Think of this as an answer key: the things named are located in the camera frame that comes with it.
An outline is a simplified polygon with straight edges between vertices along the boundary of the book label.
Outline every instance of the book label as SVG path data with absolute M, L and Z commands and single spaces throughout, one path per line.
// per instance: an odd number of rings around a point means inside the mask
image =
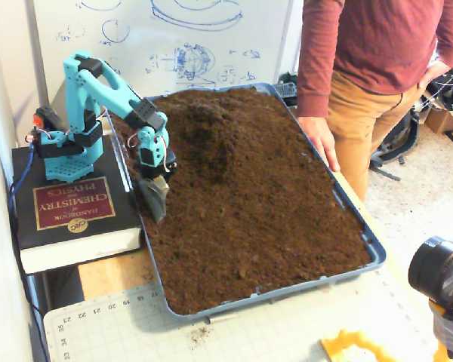
M 37 230 L 67 225 L 83 232 L 88 221 L 116 215 L 106 177 L 34 188 L 33 199 Z

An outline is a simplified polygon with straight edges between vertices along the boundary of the book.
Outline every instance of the book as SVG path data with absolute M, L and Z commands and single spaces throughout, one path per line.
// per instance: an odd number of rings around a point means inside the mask
M 134 192 L 110 136 L 94 171 L 65 183 L 47 181 L 35 155 L 15 195 L 17 239 L 28 275 L 124 253 L 140 247 L 142 223 Z M 29 148 L 12 150 L 14 177 L 29 160 Z

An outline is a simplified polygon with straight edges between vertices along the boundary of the red shirt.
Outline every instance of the red shirt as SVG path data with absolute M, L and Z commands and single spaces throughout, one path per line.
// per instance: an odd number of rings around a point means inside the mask
M 453 67 L 453 0 L 304 0 L 298 115 L 327 116 L 332 69 L 367 91 L 400 94 L 435 50 Z

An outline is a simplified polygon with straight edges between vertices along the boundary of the tray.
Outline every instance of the tray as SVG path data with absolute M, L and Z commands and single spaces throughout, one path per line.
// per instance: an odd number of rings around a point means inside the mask
M 257 89 L 257 91 L 262 94 L 269 94 L 269 95 L 274 96 L 288 110 L 292 119 L 297 122 L 294 115 L 292 115 L 290 109 L 288 109 L 288 107 L 285 105 L 282 98 L 280 97 L 279 93 L 276 91 L 276 89 L 271 84 L 254 83 L 254 84 L 245 84 L 245 85 L 239 85 L 239 86 L 234 86 L 234 87 L 223 87 L 223 88 L 216 88 L 216 89 L 205 89 L 205 88 L 191 88 L 191 89 L 195 89 L 197 91 L 207 91 L 207 92 L 212 92 L 212 91 L 213 92 L 224 92 L 224 91 L 228 91 L 229 89 L 233 89 L 233 88 L 246 88 L 246 87 L 255 87 Z M 161 97 L 167 97 L 167 96 L 149 97 L 149 100 L 151 102 L 154 102 L 155 100 L 157 100 Z M 312 143 L 308 140 L 307 136 L 306 136 L 306 141 L 312 146 Z M 320 160 L 322 160 L 319 153 L 316 151 L 316 149 L 314 147 L 313 147 L 313 150 L 314 150 L 316 156 Z M 170 313 L 172 313 L 173 316 L 180 318 L 184 321 L 193 321 L 193 320 L 196 320 L 199 318 L 212 317 L 214 314 L 218 314 L 218 313 L 225 312 L 225 311 L 231 311 L 233 309 L 245 307 L 246 305 L 253 305 L 255 303 L 262 302 L 262 301 L 269 300 L 269 299 L 278 299 L 279 297 L 285 297 L 285 296 L 288 296 L 289 294 L 296 293 L 301 290 L 308 290 L 310 288 L 318 287 L 323 284 L 332 284 L 337 281 L 341 281 L 341 280 L 347 279 L 347 278 L 352 278 L 357 275 L 360 275 L 361 273 L 369 272 L 376 268 L 379 268 L 386 260 L 386 250 L 383 248 L 383 246 L 381 245 L 381 243 L 378 240 L 378 238 L 376 237 L 376 235 L 374 235 L 374 232 L 369 228 L 367 222 L 362 218 L 359 211 L 356 209 L 356 207 L 354 207 L 353 202 L 349 199 L 347 194 L 341 188 L 341 185 L 335 179 L 332 172 L 329 169 L 328 169 L 328 172 L 329 172 L 331 178 L 334 180 L 334 188 L 332 189 L 332 192 L 334 193 L 334 196 L 337 199 L 337 202 L 339 203 L 339 205 L 342 206 L 342 208 L 345 210 L 347 207 L 350 207 L 356 214 L 358 220 L 360 220 L 365 226 L 365 231 L 362 235 L 362 240 L 364 241 L 364 243 L 367 247 L 369 256 L 371 257 L 371 262 L 369 264 L 364 265 L 364 266 L 358 268 L 357 270 L 348 271 L 343 274 L 339 274 L 339 275 L 335 275 L 335 276 L 331 276 L 331 277 L 321 277 L 319 280 L 316 280 L 316 281 L 306 281 L 303 283 L 291 285 L 290 287 L 283 287 L 283 288 L 280 288 L 277 290 L 272 290 L 270 292 L 266 292 L 263 294 L 253 293 L 250 295 L 249 298 L 240 299 L 240 300 L 233 301 L 233 302 L 226 301 L 226 302 L 223 302 L 221 305 L 218 305 L 218 306 L 210 308 L 210 309 L 206 309 L 204 311 L 200 311 L 195 314 L 181 315 L 181 314 L 174 313 L 169 308 L 168 301 L 165 298 L 165 303 L 166 303 L 167 309 L 170 311 Z M 163 289 L 162 282 L 161 282 L 161 276 L 159 275 L 159 270 L 156 265 L 156 261 L 154 259 L 153 249 L 149 242 L 149 238 L 147 237 L 147 231 L 145 232 L 145 236 L 146 236 L 146 243 L 147 243 L 147 246 L 149 249 L 149 254 L 151 256 L 151 260 L 153 261 L 156 277 L 159 282 L 159 288 L 161 290 L 161 294 L 164 296 L 165 293 L 164 293 L 164 289 Z

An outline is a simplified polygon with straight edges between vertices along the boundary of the soil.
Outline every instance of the soil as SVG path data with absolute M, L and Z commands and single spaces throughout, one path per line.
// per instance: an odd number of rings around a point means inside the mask
M 168 116 L 178 171 L 159 224 L 137 199 L 172 311 L 194 314 L 371 262 L 363 225 L 336 202 L 326 166 L 274 97 L 185 90 L 155 105 Z M 126 143 L 133 131 L 113 124 Z M 135 149 L 124 149 L 136 179 Z
M 191 342 L 193 343 L 193 348 L 198 347 L 199 344 L 205 343 L 206 338 L 210 335 L 210 330 L 206 327 L 201 327 L 197 330 L 193 330 L 190 333 Z

